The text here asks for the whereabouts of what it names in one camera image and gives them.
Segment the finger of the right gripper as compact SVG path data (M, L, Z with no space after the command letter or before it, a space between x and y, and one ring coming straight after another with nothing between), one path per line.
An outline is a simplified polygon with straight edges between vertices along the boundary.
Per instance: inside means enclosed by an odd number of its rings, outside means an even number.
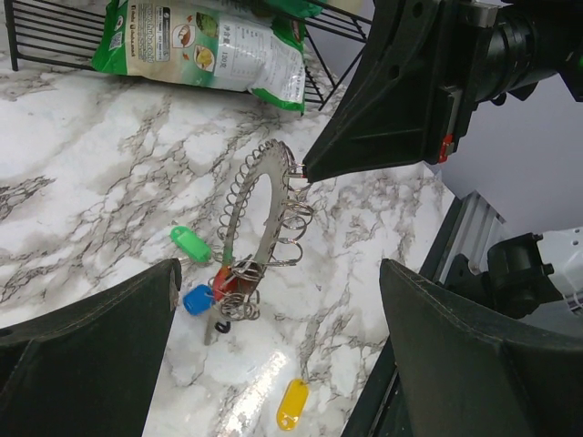
M311 182L436 162L435 93L448 57L446 1L378 1L363 57L332 118L306 154Z

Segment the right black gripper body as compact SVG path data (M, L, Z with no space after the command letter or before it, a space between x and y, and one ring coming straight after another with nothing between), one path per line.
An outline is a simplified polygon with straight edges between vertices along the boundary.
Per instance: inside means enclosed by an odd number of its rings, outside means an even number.
M445 77L436 99L443 110L438 129L439 164L457 151L459 140L467 133L498 12L496 5L479 1L455 1L454 6Z

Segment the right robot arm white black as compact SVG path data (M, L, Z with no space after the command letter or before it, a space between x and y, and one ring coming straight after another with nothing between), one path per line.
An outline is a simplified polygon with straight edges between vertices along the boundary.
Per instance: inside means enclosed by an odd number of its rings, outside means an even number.
M579 1L379 1L363 58L304 176L445 163L479 105L526 100L552 76L581 100Z

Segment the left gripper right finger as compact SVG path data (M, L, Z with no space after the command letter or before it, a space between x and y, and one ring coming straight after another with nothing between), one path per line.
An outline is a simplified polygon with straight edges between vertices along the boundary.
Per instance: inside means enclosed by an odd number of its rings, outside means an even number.
M579 436L582 340L527 325L385 259L380 286L416 436Z

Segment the metal keyring holder with rings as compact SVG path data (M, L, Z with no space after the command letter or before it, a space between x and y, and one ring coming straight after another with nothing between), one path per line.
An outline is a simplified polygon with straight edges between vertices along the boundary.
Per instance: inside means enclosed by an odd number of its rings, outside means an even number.
M209 346L217 321L256 320L261 315L260 283L268 269L293 267L303 256L300 239L312 223L306 202L310 184L291 149L271 139L244 158L219 218L216 260L251 282L249 293L234 292L213 303L204 335Z

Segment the red key tag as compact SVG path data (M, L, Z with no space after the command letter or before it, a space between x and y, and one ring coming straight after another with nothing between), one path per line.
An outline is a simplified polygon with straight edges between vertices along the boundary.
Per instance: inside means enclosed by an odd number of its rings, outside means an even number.
M212 280L211 290L214 301L219 302L234 292L249 293L251 282L236 276L229 267L223 266Z

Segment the green key tag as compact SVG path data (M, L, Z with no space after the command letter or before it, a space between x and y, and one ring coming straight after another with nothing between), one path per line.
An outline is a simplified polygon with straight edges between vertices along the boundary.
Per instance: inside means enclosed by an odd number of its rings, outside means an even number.
M210 246L188 227L176 226L169 235L189 259L200 263L210 261Z

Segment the blue key tag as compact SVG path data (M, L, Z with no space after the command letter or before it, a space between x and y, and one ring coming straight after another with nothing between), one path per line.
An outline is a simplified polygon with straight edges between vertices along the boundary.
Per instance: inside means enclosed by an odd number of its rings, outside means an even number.
M212 289L208 285L200 284L185 294L182 303L188 314L198 316L212 307Z

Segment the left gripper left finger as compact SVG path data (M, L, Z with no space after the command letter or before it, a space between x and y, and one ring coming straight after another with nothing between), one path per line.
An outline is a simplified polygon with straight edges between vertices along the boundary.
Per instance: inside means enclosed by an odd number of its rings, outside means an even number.
M1 329L4 436L139 436L179 303L166 259L118 285Z

